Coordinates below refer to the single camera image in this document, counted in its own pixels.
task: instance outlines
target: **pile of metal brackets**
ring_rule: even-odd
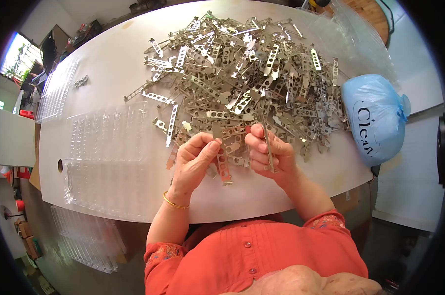
[[[337,58],[326,62],[313,44],[308,48],[302,41],[290,19],[253,17],[240,23],[208,11],[171,32],[168,40],[149,40],[144,64],[152,77],[124,100],[141,94],[172,107],[170,118],[154,121],[167,135],[166,146],[174,141],[167,169],[180,145],[198,132],[210,132],[223,141],[217,168],[223,184],[231,184],[228,163],[249,166],[244,137],[255,123],[262,123],[265,140],[267,131],[273,132],[306,162],[312,149],[330,148],[331,132],[349,130],[349,125],[337,84]],[[168,87],[169,97],[148,92],[155,84]],[[272,162],[267,169],[276,173]]]

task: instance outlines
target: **gold bracelet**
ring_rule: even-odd
[[[188,208],[190,208],[189,205],[186,206],[186,207],[183,207],[183,206],[178,206],[177,204],[170,202],[170,201],[166,198],[167,193],[168,193],[168,191],[166,191],[166,192],[163,193],[163,199],[166,200],[168,204],[172,205],[172,207],[175,207],[175,208],[178,208],[178,209],[188,209]]]

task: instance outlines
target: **woman's right hand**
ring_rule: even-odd
[[[296,183],[302,176],[300,168],[296,165],[296,156],[293,146],[285,143],[268,131],[268,138],[273,157],[273,166],[278,173],[269,169],[268,148],[263,136],[263,127],[260,123],[250,128],[245,136],[245,143],[250,147],[250,167],[256,173],[272,178],[281,187]]]

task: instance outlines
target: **orange shirt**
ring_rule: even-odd
[[[344,218],[336,210],[303,227],[255,220],[227,225],[194,249],[167,243],[145,250],[145,293],[217,295],[240,292],[268,272],[305,265],[322,277],[349,272],[368,277]]]

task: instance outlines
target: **red container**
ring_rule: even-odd
[[[16,175],[19,178],[25,178],[25,179],[29,179],[31,177],[31,174],[29,173],[29,170],[27,168],[25,168],[25,167],[19,167],[17,172],[16,172]]]
[[[30,111],[30,110],[20,110],[19,115],[29,118],[29,119],[34,119],[34,115],[32,114],[32,111]]]
[[[24,202],[22,200],[16,200],[16,207],[18,212],[24,211]]]

